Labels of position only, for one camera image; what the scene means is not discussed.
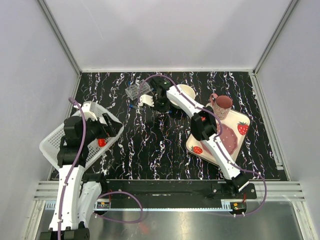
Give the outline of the white wash bottle red cap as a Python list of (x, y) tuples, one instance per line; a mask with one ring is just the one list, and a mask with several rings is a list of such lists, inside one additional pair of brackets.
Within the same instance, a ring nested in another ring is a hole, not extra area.
[(99, 139), (97, 140), (97, 144), (98, 144), (99, 147), (102, 148), (102, 147), (104, 147), (104, 146), (107, 145), (107, 141), (106, 141), (105, 138), (99, 138)]

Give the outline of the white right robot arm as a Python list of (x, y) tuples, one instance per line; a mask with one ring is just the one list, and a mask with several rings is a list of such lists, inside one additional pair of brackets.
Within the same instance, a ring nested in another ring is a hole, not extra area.
[[(150, 81), (156, 94), (146, 95), (147, 101), (143, 102), (142, 88), (147, 81)], [(228, 195), (235, 199), (239, 198), (244, 194), (249, 179), (244, 175), (246, 170), (235, 163), (223, 145), (220, 136), (224, 129), (221, 119), (214, 114), (214, 110), (196, 102), (168, 76), (154, 74), (138, 83), (137, 103), (139, 105), (149, 104), (157, 110), (163, 110), (170, 101), (177, 104), (187, 114), (190, 118), (191, 135), (204, 144), (218, 162), (227, 184)]]

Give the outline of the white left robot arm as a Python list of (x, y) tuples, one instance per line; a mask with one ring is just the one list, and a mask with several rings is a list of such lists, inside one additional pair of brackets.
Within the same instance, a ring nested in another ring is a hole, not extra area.
[(88, 240), (89, 221), (98, 198), (108, 193), (102, 174), (85, 174), (120, 137), (123, 124), (110, 112), (86, 112), (64, 120), (40, 143), (50, 163), (56, 163), (59, 185), (54, 215), (41, 240)]

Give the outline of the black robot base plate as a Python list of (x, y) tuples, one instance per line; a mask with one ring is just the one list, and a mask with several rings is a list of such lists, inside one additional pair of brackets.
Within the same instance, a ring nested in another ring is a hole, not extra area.
[(255, 185), (250, 183), (241, 192), (232, 192), (223, 180), (125, 180), (106, 179), (102, 193), (128, 192), (132, 195), (198, 195), (215, 199), (256, 200)]

